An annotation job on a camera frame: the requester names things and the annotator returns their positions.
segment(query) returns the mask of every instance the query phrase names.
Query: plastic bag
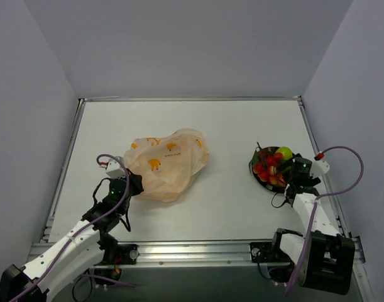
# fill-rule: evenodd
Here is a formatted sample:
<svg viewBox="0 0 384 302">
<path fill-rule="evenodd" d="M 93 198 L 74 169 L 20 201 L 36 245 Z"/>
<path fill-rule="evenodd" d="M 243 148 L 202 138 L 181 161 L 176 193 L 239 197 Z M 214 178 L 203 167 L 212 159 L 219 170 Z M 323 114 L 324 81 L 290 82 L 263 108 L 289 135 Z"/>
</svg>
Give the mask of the plastic bag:
<svg viewBox="0 0 384 302">
<path fill-rule="evenodd" d="M 143 177 L 139 197 L 163 202 L 177 200 L 208 159 L 203 134 L 193 129 L 180 129 L 165 138 L 138 138 L 123 156 L 125 166 Z"/>
</svg>

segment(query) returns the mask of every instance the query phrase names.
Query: yellow-green fruit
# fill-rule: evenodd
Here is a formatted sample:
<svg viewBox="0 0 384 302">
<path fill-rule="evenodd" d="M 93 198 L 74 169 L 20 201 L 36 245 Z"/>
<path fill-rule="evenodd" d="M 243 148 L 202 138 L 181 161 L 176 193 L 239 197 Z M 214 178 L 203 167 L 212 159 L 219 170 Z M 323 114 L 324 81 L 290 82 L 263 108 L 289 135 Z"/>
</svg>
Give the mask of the yellow-green fruit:
<svg viewBox="0 0 384 302">
<path fill-rule="evenodd" d="M 283 155 L 283 160 L 288 160 L 293 157 L 291 149 L 288 147 L 281 147 L 275 153 L 281 153 Z"/>
</svg>

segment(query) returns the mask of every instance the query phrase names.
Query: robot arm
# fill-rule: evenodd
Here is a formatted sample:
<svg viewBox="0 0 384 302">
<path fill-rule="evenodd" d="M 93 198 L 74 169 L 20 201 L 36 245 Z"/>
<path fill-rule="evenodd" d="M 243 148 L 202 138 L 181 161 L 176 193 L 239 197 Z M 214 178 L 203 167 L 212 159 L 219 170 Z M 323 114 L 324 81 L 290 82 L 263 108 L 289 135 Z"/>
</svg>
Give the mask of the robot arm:
<svg viewBox="0 0 384 302">
<path fill-rule="evenodd" d="M 299 272 L 296 272 L 300 286 L 346 294 L 351 283 L 355 245 L 352 239 L 341 236 L 320 201 L 316 200 L 319 193 L 313 187 L 317 181 L 312 176 L 329 170 L 324 160 L 316 163 L 313 168 L 311 161 L 296 158 L 291 168 L 290 185 L 285 190 L 286 202 L 300 216 L 309 237 L 303 238 L 297 232 L 278 229 L 273 239 L 273 251 L 287 254 L 295 265 L 303 253 L 302 267 L 298 267 Z M 314 207 L 312 227 L 308 232 Z"/>
<path fill-rule="evenodd" d="M 141 176 L 129 172 L 128 195 L 119 207 L 107 215 L 126 194 L 126 183 L 125 179 L 110 179 L 109 194 L 84 214 L 66 236 L 22 268 L 14 265 L 7 268 L 0 282 L 0 302 L 14 301 L 12 299 L 25 291 L 19 301 L 51 301 L 90 266 L 102 261 L 114 263 L 118 241 L 109 232 L 119 223 L 122 215 L 127 215 L 130 198 L 143 191 Z"/>
</svg>

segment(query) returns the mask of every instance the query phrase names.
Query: white tabletop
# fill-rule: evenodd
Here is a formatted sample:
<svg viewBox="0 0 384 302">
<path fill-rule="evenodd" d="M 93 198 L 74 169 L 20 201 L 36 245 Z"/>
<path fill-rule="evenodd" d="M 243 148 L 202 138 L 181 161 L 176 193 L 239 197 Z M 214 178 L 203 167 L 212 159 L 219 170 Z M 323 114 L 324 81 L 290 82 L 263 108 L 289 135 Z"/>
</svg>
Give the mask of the white tabletop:
<svg viewBox="0 0 384 302">
<path fill-rule="evenodd" d="M 91 208 L 92 192 L 106 177 L 101 153 L 123 156 L 135 138 L 165 137 L 180 128 L 200 130 L 210 159 L 193 185 L 174 203 L 133 197 L 132 227 L 111 231 L 119 241 L 186 241 L 272 238 L 277 228 L 304 227 L 288 205 L 272 208 L 272 192 L 248 170 L 256 141 L 290 147 L 313 158 L 314 151 L 296 101 L 155 101 L 87 103 L 58 201 L 50 242 L 62 238 Z M 317 187 L 326 191 L 323 184 Z M 107 194 L 107 184 L 97 195 Z M 283 201 L 276 196 L 274 203 Z M 331 205 L 322 200 L 335 223 Z"/>
</svg>

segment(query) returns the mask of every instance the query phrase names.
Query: cable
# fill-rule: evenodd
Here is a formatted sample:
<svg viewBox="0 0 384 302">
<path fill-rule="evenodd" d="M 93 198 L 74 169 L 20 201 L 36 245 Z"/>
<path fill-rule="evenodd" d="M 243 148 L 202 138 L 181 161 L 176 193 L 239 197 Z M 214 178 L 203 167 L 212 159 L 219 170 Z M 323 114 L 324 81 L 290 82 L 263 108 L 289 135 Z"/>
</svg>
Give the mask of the cable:
<svg viewBox="0 0 384 302">
<path fill-rule="evenodd" d="M 293 271 L 293 262 L 287 266 L 276 266 L 268 269 L 268 274 L 274 282 L 286 283 L 291 277 Z"/>
<path fill-rule="evenodd" d="M 86 228 L 88 228 L 89 226 L 95 224 L 96 222 L 104 219 L 106 216 L 109 216 L 110 214 L 112 214 L 113 212 L 116 211 L 116 209 L 118 209 L 121 204 L 123 203 L 123 201 L 126 199 L 126 197 L 128 197 L 128 194 L 129 194 L 129 186 L 130 186 L 130 180 L 129 180 L 129 171 L 126 169 L 126 167 L 124 166 L 124 164 L 122 163 L 121 160 L 117 159 L 115 156 L 112 156 L 112 155 L 109 155 L 109 154 L 100 154 L 97 156 L 97 163 L 99 165 L 101 165 L 101 163 L 99 162 L 99 159 L 101 157 L 109 157 L 110 159 L 113 159 L 115 160 L 120 166 L 121 168 L 123 169 L 125 175 L 126 175 L 126 187 L 125 187 L 125 190 L 124 190 L 124 193 L 121 197 L 121 199 L 118 201 L 118 203 L 112 208 L 110 209 L 108 212 L 106 212 L 105 214 L 101 215 L 100 217 L 94 219 L 93 221 L 91 221 L 90 223 L 86 224 L 85 226 L 83 226 L 80 230 L 78 230 L 77 232 L 75 232 L 72 237 L 75 238 L 76 236 L 78 236 L 81 232 L 83 232 Z M 70 243 L 72 242 L 72 240 L 68 240 L 64 245 L 63 247 L 60 249 L 60 251 L 58 252 L 58 254 L 55 256 L 55 258 L 52 260 L 51 264 L 48 266 L 48 268 L 45 270 L 45 272 L 37 279 L 34 281 L 34 283 L 27 289 L 25 289 L 24 291 L 22 291 L 21 293 L 19 293 L 17 296 L 15 296 L 13 299 L 11 299 L 9 302 L 15 302 L 19 299 L 21 299 L 22 297 L 24 297 L 26 294 L 28 294 L 29 292 L 31 292 L 37 285 L 38 283 L 40 283 L 44 278 L 45 276 L 51 271 L 52 267 L 56 264 L 56 262 L 58 261 L 58 259 L 60 258 L 60 256 L 62 256 L 63 252 L 67 249 L 67 247 L 70 245 Z"/>
<path fill-rule="evenodd" d="M 287 203 L 287 200 L 284 200 L 284 202 L 283 202 L 280 206 L 275 206 L 275 205 L 273 204 L 273 201 L 274 201 L 274 197 L 275 197 L 277 194 L 278 194 L 278 193 L 275 193 L 275 194 L 273 195 L 273 198 L 272 198 L 272 206 L 273 206 L 273 208 L 279 209 L 279 208 L 281 208 L 283 205 L 285 205 L 285 204 Z"/>
<path fill-rule="evenodd" d="M 125 282 L 117 281 L 117 280 L 114 280 L 114 279 L 110 279 L 110 278 L 102 277 L 102 276 L 98 276 L 98 275 L 83 274 L 83 275 L 81 275 L 81 277 L 101 279 L 101 280 L 104 280 L 104 281 L 107 281 L 107 282 L 114 283 L 115 285 L 117 285 L 117 287 L 119 287 L 119 286 L 124 287 L 124 288 L 135 288 L 136 287 L 136 285 L 133 284 L 133 283 L 125 283 Z"/>
<path fill-rule="evenodd" d="M 130 227 L 130 223 L 129 223 L 129 218 L 128 218 L 128 214 L 126 213 L 126 221 L 128 222 L 126 224 L 126 222 L 124 222 L 123 218 L 120 218 L 120 222 L 123 223 L 124 227 L 127 229 L 128 232 L 131 232 L 131 227 Z"/>
<path fill-rule="evenodd" d="M 102 184 L 104 181 L 109 181 L 109 182 L 111 182 L 111 179 L 110 179 L 109 177 L 102 179 L 102 180 L 99 182 L 99 184 L 98 184 L 98 186 L 96 187 L 96 189 L 94 190 L 94 192 L 92 193 L 92 199 L 94 200 L 94 206 L 98 203 L 98 200 L 97 200 L 97 198 L 96 198 L 96 195 L 97 195 L 97 192 L 98 192 L 98 190 L 99 190 L 99 187 L 101 187 L 101 184 Z"/>
<path fill-rule="evenodd" d="M 260 264 L 258 264 L 257 265 L 257 267 L 259 268 L 259 273 L 261 274 L 261 276 L 263 277 L 263 278 L 265 278 L 266 280 L 272 280 L 272 278 L 270 277 L 266 277 L 264 274 L 263 274 L 263 272 L 261 271 L 261 268 L 260 268 Z"/>
<path fill-rule="evenodd" d="M 335 192 L 335 193 L 320 194 L 320 195 L 318 195 L 315 198 L 313 210 L 312 210 L 312 213 L 310 214 L 309 225 L 308 225 L 307 231 L 306 231 L 304 246 L 302 247 L 302 251 L 301 251 L 301 253 L 299 255 L 299 260 L 298 260 L 297 266 L 295 267 L 295 269 L 293 270 L 293 272 L 291 274 L 291 278 L 290 278 L 290 280 L 288 282 L 287 289 L 285 290 L 284 297 L 287 297 L 290 294 L 293 286 L 295 285 L 295 283 L 298 280 L 299 272 L 300 272 L 300 270 L 301 270 L 301 268 L 302 268 L 302 266 L 304 264 L 304 259 L 305 259 L 306 253 L 307 253 L 307 247 L 309 245 L 309 236 L 310 236 L 310 233 L 312 231 L 312 226 L 313 226 L 313 221 L 314 221 L 314 217 L 315 217 L 315 212 L 316 212 L 318 200 L 323 198 L 323 197 L 326 197 L 326 196 L 335 196 L 335 195 L 346 193 L 346 192 L 352 190 L 361 181 L 362 176 L 363 176 L 363 171 L 364 171 L 365 167 L 364 167 L 364 164 L 363 164 L 363 160 L 362 160 L 361 156 L 359 155 L 359 153 L 357 153 L 357 151 L 355 151 L 355 150 L 353 150 L 353 149 L 351 149 L 349 147 L 345 147 L 345 146 L 334 146 L 334 147 L 330 147 L 330 148 L 325 149 L 325 151 L 323 151 L 323 152 L 319 152 L 319 154 L 324 154 L 327 151 L 330 151 L 330 150 L 333 150 L 333 149 L 345 149 L 345 150 L 348 150 L 348 151 L 354 153 L 355 156 L 358 158 L 359 163 L 361 165 L 361 172 L 359 173 L 359 176 L 358 176 L 357 180 L 350 187 L 348 187 L 348 188 L 346 188 L 344 190 Z"/>
<path fill-rule="evenodd" d="M 85 273 L 90 274 L 90 270 L 89 270 L 89 269 L 86 270 Z M 92 294 L 92 292 L 93 292 L 93 290 L 94 290 L 94 285 L 92 284 L 92 278 L 89 277 L 89 280 L 90 280 L 90 292 L 89 292 L 88 296 L 86 297 L 86 299 L 81 300 L 81 301 L 78 300 L 78 299 L 75 297 L 74 291 L 75 291 L 75 287 L 76 287 L 76 285 L 80 282 L 81 279 L 82 279 L 82 277 L 79 277 L 78 280 L 75 282 L 75 284 L 74 284 L 73 287 L 72 287 L 72 298 L 73 298 L 74 302 L 85 302 L 85 301 L 87 301 L 88 298 L 91 297 L 91 294 Z"/>
</svg>

